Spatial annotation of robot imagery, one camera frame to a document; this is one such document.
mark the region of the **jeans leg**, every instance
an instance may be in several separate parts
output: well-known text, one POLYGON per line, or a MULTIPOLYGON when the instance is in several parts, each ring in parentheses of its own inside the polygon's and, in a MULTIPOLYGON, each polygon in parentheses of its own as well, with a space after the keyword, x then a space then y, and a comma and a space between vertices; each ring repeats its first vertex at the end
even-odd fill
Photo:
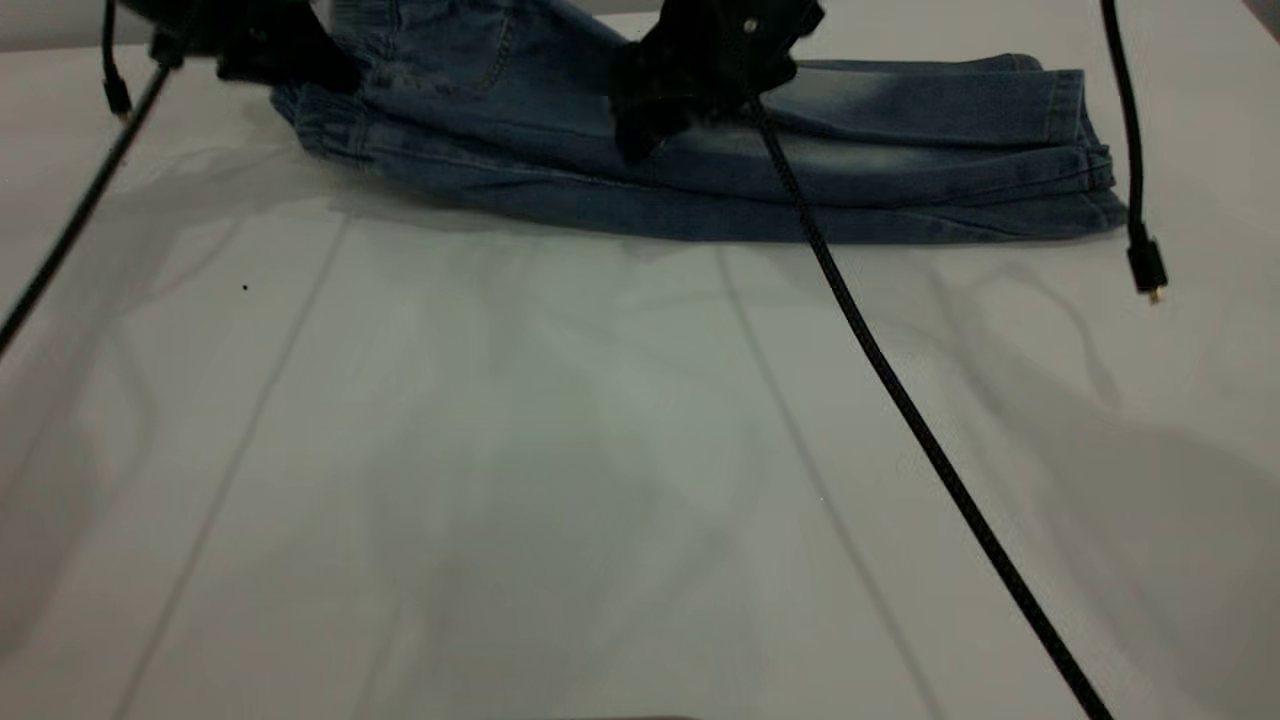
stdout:
MULTIPOLYGON (((549 168, 476 140, 424 132, 358 99, 315 86, 280 87, 273 100, 303 147, 397 183, 466 205, 591 229, 692 241, 796 242, 788 202, 654 187, 549 168)), ((1108 192, 980 208, 815 208, 832 242, 940 243, 1075 237, 1124 219, 1108 192)))

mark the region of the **blue denim jeans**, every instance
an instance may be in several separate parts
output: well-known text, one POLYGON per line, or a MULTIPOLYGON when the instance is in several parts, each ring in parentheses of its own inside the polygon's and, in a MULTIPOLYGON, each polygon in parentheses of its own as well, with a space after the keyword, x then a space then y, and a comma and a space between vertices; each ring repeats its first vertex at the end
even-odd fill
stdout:
MULTIPOLYGON (((755 131, 695 128, 627 165, 608 65, 625 40, 563 0, 339 0, 352 96, 284 85, 303 147, 467 205, 681 240, 803 240, 755 131)), ((832 242, 1065 238, 1121 224, 1079 70, 803 63, 765 105, 832 242)))

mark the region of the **black cable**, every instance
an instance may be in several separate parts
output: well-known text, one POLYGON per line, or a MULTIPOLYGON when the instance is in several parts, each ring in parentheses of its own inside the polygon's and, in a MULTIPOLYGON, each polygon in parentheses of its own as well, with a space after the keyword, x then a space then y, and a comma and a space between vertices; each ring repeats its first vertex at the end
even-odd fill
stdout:
POLYGON ((845 319, 849 320, 849 327, 854 331, 854 337, 858 338, 858 345, 863 347, 863 352, 867 354, 867 360, 870 363, 872 368, 876 370, 876 375, 879 377, 881 382, 884 384, 884 389, 888 391, 891 398, 893 398, 893 405, 897 406, 899 413, 902 414, 902 419, 906 420, 909 428, 911 428, 911 434, 920 443, 920 448, 924 450, 924 455, 928 456, 929 462, 937 471, 938 478, 941 478, 942 484, 946 487, 947 493, 951 500, 956 503, 960 510, 960 515, 964 516, 965 523, 969 524, 969 530, 973 532, 973 537, 978 541, 982 551, 987 555, 987 560, 991 561, 992 568, 995 568, 996 574, 1004 580, 1005 588, 1009 589, 1009 594, 1012 596, 1014 602, 1018 603, 1018 609, 1021 610, 1023 618, 1036 632, 1036 637, 1039 638, 1041 646, 1043 646, 1044 652, 1048 653, 1057 671, 1066 680, 1068 687, 1071 688, 1071 693, 1075 694, 1075 700, 1084 708, 1084 714, 1091 720, 1111 720, 1111 712, 1107 706, 1102 702, 1097 691, 1093 689, 1093 684, 1089 678, 1080 669, 1079 662, 1075 661, 1075 656, 1068 650, 1066 643, 1062 642, 1061 635, 1059 635, 1057 629, 1053 628, 1053 623, 1050 621, 1044 610, 1041 607, 1036 596, 1032 594, 1027 582, 1023 580, 1023 575, 1018 571, 1014 561, 1010 560, 1009 553, 1000 544, 1000 539, 996 538, 996 533, 991 529, 987 519, 983 518, 982 510, 978 509, 978 503, 974 502, 973 496, 969 495, 969 489, 965 488, 964 482, 960 479, 959 473, 954 465, 951 465, 951 459, 947 457, 942 445, 938 442, 937 437, 933 436, 933 430, 925 423, 924 416, 920 415, 919 409, 915 407, 915 402, 911 396, 902 387, 902 382, 897 378, 897 373, 890 365, 888 359, 884 357, 884 352, 881 350, 879 343, 876 341, 876 336, 872 334, 870 328, 867 325, 867 320, 863 318, 861 310, 858 309, 858 304, 854 301, 852 293, 849 292, 849 286, 845 283, 844 275, 840 273, 840 266, 836 265, 836 259, 831 255, 831 249, 827 247, 827 241, 823 238, 822 229, 818 227, 818 222, 813 217, 813 211, 809 209, 809 204, 804 197, 804 192, 800 190, 800 182, 796 179, 795 173, 791 170, 791 164, 787 161, 786 154, 782 151, 782 145, 778 142, 778 136, 773 131, 773 124, 769 120, 768 113, 764 110, 764 105, 760 104, 760 97, 758 95, 751 95, 748 99, 748 105, 750 106, 751 115, 755 119, 756 126, 760 131, 760 137, 764 140, 764 146, 769 151, 769 160, 773 161, 773 169, 777 170, 778 178, 782 181, 783 187, 786 187, 787 193, 791 196, 792 202, 796 208, 796 214, 800 217, 800 224, 804 227, 805 237, 809 240, 809 247, 813 249, 813 254, 818 258, 818 264, 822 266, 822 274, 827 277, 827 284, 831 286, 831 292, 836 296, 836 302, 840 309, 845 313, 845 319))
POLYGON ((67 255, 70 254, 77 241, 79 241, 84 225, 88 224, 93 210, 97 209, 99 201, 102 200, 102 195, 106 192, 111 177, 115 176, 120 160, 124 159, 125 152, 133 145, 133 140, 138 136, 138 131, 142 129, 142 124, 146 123, 147 115, 151 114, 151 108, 155 105, 156 97, 160 96, 165 81, 169 79, 170 72, 173 72, 173 68, 168 64, 156 68, 155 74, 151 76, 151 82, 142 94, 142 100, 138 102, 137 110, 129 115, 128 123, 120 129, 115 143, 111 145, 111 151, 108 152, 106 159, 102 160, 102 165, 99 167, 97 174, 93 176, 93 182, 88 186, 79 205, 76 206, 76 211, 72 214, 70 220, 68 220, 63 233, 58 237, 58 242, 54 243, 54 249, 49 251, 45 261, 40 265, 40 270, 31 278, 22 297, 18 299, 8 319, 5 319, 4 328, 0 328, 0 359, 9 351, 9 346, 18 337, 31 313, 45 295, 45 291, 49 290, 54 275, 61 269, 67 255))
POLYGON ((106 0, 102 10, 102 90, 111 114, 124 120, 133 111, 133 100, 129 99, 129 86, 115 67, 115 4, 116 0, 106 0))
POLYGON ((1129 60, 1125 58, 1124 38, 1120 35, 1116 0, 1102 0, 1102 24, 1107 35, 1107 50, 1111 53, 1116 85, 1120 87, 1125 142, 1129 146, 1129 269, 1133 270, 1138 292, 1151 297, 1152 302, 1158 302, 1165 287, 1169 286, 1169 275, 1160 256, 1160 246, 1147 231, 1143 218, 1147 178, 1142 152, 1142 126, 1138 122, 1138 99, 1134 95, 1129 60))

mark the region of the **white table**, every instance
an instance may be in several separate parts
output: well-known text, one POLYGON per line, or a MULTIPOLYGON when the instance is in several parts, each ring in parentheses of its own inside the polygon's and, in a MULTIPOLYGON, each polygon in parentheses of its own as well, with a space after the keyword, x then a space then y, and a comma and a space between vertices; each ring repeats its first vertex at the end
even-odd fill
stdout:
MULTIPOLYGON (((1084 67, 1120 150, 1093 5, 832 1, 801 53, 1084 67)), ((1166 305, 1120 233, 837 255, 1116 716, 1276 717, 1280 47, 1123 5, 1166 305)), ((5 302, 99 82, 0 56, 5 302)), ((4 719, 1080 716, 806 249, 434 206, 198 64, 0 366, 0 498, 4 719)))

